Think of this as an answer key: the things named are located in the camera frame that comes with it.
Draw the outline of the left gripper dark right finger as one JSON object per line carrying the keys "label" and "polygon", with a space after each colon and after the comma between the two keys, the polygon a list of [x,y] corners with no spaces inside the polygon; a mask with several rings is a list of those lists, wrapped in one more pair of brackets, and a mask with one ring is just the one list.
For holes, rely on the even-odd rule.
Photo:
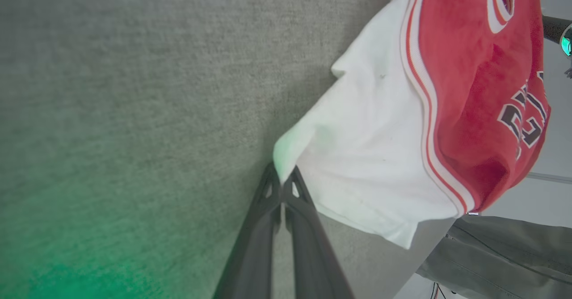
{"label": "left gripper dark right finger", "polygon": [[282,188],[296,299],[355,299],[298,167]]}

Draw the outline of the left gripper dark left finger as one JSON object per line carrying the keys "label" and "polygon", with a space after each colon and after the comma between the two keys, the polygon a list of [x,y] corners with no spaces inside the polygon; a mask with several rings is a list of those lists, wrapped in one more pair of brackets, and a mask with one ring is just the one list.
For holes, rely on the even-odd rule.
{"label": "left gripper dark left finger", "polygon": [[281,186],[273,163],[259,186],[213,299],[271,299],[273,241],[281,224]]}

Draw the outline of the red and white basketball jersey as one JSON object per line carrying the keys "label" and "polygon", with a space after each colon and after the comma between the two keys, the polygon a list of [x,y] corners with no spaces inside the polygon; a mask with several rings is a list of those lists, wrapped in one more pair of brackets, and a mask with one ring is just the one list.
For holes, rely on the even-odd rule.
{"label": "red and white basketball jersey", "polygon": [[410,248],[425,220],[490,207],[530,172],[551,108],[541,0],[390,0],[335,83],[274,145],[317,210]]}

